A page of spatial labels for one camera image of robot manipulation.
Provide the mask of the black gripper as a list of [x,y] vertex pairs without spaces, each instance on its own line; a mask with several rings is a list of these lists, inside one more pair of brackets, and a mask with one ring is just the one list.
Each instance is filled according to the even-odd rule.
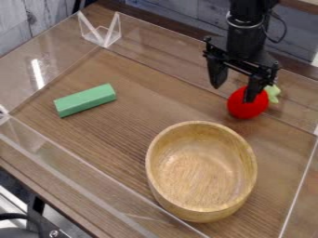
[[244,102],[253,103],[264,88],[272,86],[277,80],[278,61],[265,49],[260,49],[249,59],[233,56],[228,52],[226,41],[221,36],[208,35],[204,42],[204,57],[206,58],[212,86],[216,89],[221,88],[230,69],[250,76]]

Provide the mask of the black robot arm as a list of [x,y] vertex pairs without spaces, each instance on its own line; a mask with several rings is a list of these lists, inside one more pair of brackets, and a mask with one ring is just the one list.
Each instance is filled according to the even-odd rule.
[[266,86],[273,86],[280,62],[265,49],[266,41],[280,43],[288,34],[286,22],[274,14],[280,0],[230,0],[228,35],[204,39],[210,84],[220,89],[230,69],[249,76],[244,103],[253,103]]

